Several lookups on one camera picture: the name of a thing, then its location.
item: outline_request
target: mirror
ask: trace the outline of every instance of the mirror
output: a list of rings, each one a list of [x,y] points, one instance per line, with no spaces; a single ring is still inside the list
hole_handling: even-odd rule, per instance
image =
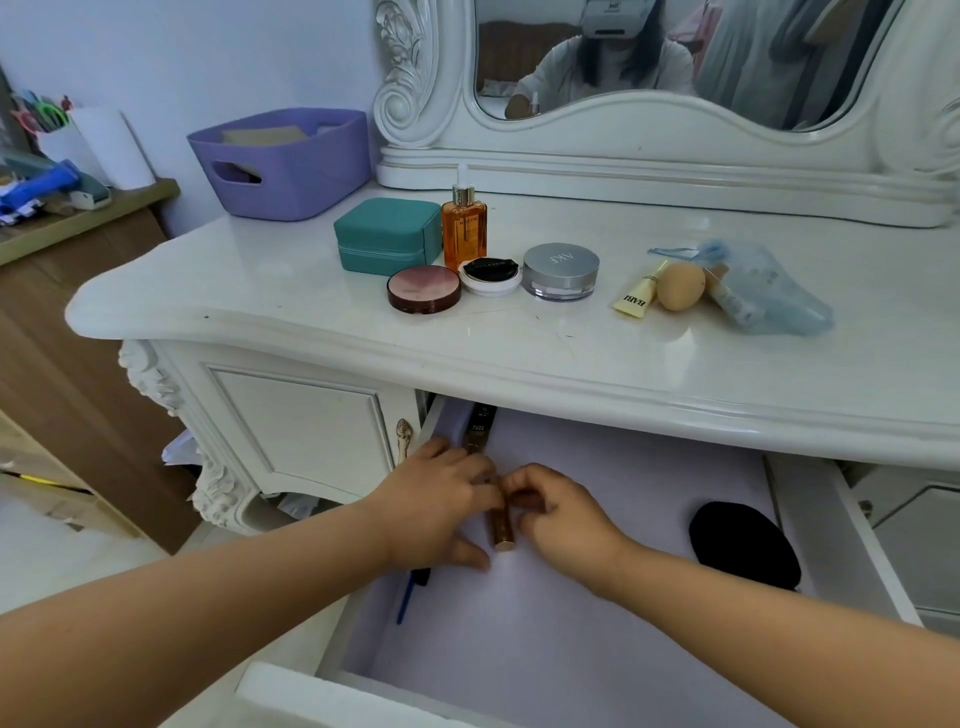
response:
[[[850,108],[903,1],[475,0],[477,102],[512,120],[654,89],[809,131]]]

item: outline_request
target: white shirt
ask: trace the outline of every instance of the white shirt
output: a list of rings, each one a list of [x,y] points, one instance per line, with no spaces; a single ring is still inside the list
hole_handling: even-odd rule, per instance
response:
[[[660,52],[660,65],[639,85],[634,86],[630,79],[620,78],[623,63],[630,57],[631,50],[614,51],[607,43],[601,42],[600,85],[593,87],[585,83],[577,71],[577,49],[582,41],[583,36],[577,36],[555,46],[536,71],[520,79],[516,93],[533,101],[536,91],[543,113],[601,93],[636,88],[696,95],[693,88],[693,57],[680,43],[665,40]]]

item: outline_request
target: cardboard box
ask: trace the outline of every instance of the cardboard box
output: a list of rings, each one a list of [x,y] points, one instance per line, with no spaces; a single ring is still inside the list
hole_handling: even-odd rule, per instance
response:
[[[0,474],[0,489],[30,505],[47,518],[73,528],[92,528],[101,533],[136,538],[140,533],[92,493],[52,485],[40,485]]]

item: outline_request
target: plastic bag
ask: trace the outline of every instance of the plastic bag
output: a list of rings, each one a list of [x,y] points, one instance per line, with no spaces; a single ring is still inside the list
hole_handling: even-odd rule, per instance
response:
[[[834,327],[833,309],[806,291],[757,243],[710,240],[699,248],[655,248],[707,271],[707,291],[747,333],[816,336]]]

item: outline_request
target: orange serum bottle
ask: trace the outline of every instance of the orange serum bottle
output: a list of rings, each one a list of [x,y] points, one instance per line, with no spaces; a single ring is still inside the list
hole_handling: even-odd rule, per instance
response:
[[[487,256],[487,206],[477,202],[465,164],[457,167],[453,202],[444,205],[444,265],[458,271],[462,263]]]

